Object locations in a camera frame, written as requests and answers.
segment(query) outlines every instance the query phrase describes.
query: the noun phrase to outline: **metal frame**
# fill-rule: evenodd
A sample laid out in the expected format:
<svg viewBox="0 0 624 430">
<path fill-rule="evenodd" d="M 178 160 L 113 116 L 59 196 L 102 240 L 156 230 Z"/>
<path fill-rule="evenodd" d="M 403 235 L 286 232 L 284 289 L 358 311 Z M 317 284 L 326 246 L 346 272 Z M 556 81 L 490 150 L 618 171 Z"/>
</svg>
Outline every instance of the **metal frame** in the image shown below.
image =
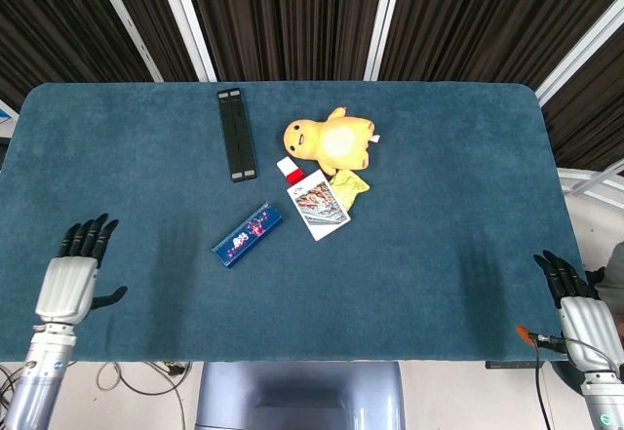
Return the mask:
<svg viewBox="0 0 624 430">
<path fill-rule="evenodd" d="M 558 175 L 560 179 L 579 180 L 577 183 L 573 184 L 573 186 L 562 185 L 562 191 L 566 196 L 577 196 L 579 194 L 584 194 L 585 196 L 589 196 L 604 203 L 610 204 L 613 207 L 624 210 L 624 203 L 603 196 L 596 191 L 592 191 L 592 189 L 596 186 L 604 185 L 620 191 L 622 192 L 622 194 L 624 194 L 624 184 L 610 179 L 614 176 L 617 176 L 617 174 L 622 171 L 624 171 L 624 159 L 615 162 L 613 165 L 609 166 L 604 172 L 585 172 L 574 174 L 565 171 L 558 171 Z"/>
<path fill-rule="evenodd" d="M 141 59 L 145 63 L 145 66 L 147 66 L 147 69 L 149 70 L 149 73 L 152 76 L 152 79 L 154 80 L 154 82 L 163 82 L 163 76 L 158 70 L 158 67 L 156 66 L 156 63 L 154 62 L 154 59 L 149 54 L 149 51 L 147 50 L 147 47 L 145 46 L 145 43 L 143 42 L 143 39 L 140 36 L 140 33 L 138 33 L 138 30 L 135 26 L 135 22 L 131 18 L 128 10 L 126 9 L 126 5 L 124 5 L 124 2 L 122 0 L 109 0 L 109 1 L 110 1 L 110 4 L 113 5 L 113 8 L 115 9 L 115 12 L 117 13 L 117 16 L 119 16 L 119 19 L 124 24 L 124 27 L 126 27 L 126 31 L 130 35 L 130 38 L 132 39 L 133 43 L 135 44 L 136 49 L 138 50 L 138 53 Z"/>
<path fill-rule="evenodd" d="M 623 23 L 624 0 L 615 0 L 537 88 L 539 105 L 544 106 Z"/>
<path fill-rule="evenodd" d="M 192 0 L 167 0 L 200 82 L 217 82 L 213 61 Z"/>
<path fill-rule="evenodd" d="M 369 56 L 364 70 L 365 81 L 376 81 L 379 77 L 379 69 L 396 3 L 397 0 L 379 0 L 377 4 L 377 14 L 374 18 L 372 36 L 370 37 Z"/>
</svg>

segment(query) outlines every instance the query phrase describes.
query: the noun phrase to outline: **table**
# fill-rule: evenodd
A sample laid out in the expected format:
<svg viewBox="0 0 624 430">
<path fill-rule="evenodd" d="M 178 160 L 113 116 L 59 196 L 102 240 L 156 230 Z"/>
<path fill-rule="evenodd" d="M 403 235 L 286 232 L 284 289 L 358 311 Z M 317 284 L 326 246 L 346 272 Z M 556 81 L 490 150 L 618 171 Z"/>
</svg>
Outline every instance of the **table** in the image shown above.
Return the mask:
<svg viewBox="0 0 624 430">
<path fill-rule="evenodd" d="M 229 178 L 216 92 L 240 87 L 258 178 Z M 297 118 L 371 118 L 370 184 L 314 242 L 276 167 Z M 298 162 L 307 173 L 314 162 Z M 0 360 L 21 360 L 64 230 L 120 224 L 78 360 L 525 360 L 557 333 L 532 255 L 580 259 L 534 93 L 419 82 L 48 84 L 0 174 Z M 283 223 L 232 269 L 211 247 L 264 201 Z"/>
</svg>

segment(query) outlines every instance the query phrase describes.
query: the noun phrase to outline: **black curtain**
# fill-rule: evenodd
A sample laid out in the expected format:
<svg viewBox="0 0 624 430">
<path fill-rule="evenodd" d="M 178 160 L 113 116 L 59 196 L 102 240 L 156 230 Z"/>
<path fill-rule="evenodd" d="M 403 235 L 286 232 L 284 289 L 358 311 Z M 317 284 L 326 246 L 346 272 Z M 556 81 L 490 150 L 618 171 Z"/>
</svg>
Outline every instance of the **black curtain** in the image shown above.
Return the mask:
<svg viewBox="0 0 624 430">
<path fill-rule="evenodd" d="M 364 77 L 378 0 L 194 0 L 220 80 Z"/>
<path fill-rule="evenodd" d="M 149 54 L 166 81 L 197 81 L 167 0 L 123 0 Z"/>
<path fill-rule="evenodd" d="M 614 0 L 397 0 L 380 79 L 537 88 Z"/>
<path fill-rule="evenodd" d="M 108 0 L 0 0 L 0 98 L 44 82 L 152 81 Z"/>
<path fill-rule="evenodd" d="M 624 26 L 543 112 L 559 167 L 602 171 L 624 158 Z"/>
</svg>

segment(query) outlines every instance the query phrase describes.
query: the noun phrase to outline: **card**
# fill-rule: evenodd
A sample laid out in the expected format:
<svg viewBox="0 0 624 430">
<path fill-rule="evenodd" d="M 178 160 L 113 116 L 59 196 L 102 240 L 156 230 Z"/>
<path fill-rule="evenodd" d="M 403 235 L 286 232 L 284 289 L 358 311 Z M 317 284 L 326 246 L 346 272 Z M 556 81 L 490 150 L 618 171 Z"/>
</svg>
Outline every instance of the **card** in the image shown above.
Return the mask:
<svg viewBox="0 0 624 430">
<path fill-rule="evenodd" d="M 288 191 L 316 241 L 351 220 L 320 170 L 291 186 Z"/>
</svg>

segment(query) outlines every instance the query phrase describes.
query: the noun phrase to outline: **black rectangular object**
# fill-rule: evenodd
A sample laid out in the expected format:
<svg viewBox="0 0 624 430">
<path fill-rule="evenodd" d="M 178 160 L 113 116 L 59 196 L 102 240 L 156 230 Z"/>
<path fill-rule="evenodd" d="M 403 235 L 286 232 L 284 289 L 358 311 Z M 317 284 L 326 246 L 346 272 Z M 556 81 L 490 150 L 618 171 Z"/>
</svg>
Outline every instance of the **black rectangular object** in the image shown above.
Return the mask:
<svg viewBox="0 0 624 430">
<path fill-rule="evenodd" d="M 225 140 L 225 150 L 227 152 L 227 162 L 230 167 L 230 177 L 232 181 L 243 181 L 243 169 L 238 151 L 238 139 L 236 138 L 236 128 L 234 125 L 233 111 L 229 100 L 229 91 L 217 93 L 218 104 L 221 109 L 221 126 L 223 127 L 223 139 Z"/>
<path fill-rule="evenodd" d="M 247 122 L 243 96 L 240 89 L 228 89 L 217 93 L 221 109 L 223 138 L 232 181 L 254 179 L 255 170 L 252 134 Z"/>
<path fill-rule="evenodd" d="M 544 361 L 539 362 L 539 367 L 544 365 Z M 509 362 L 486 360 L 486 369 L 488 370 L 524 370 L 535 369 L 534 360 L 514 360 Z"/>
</svg>

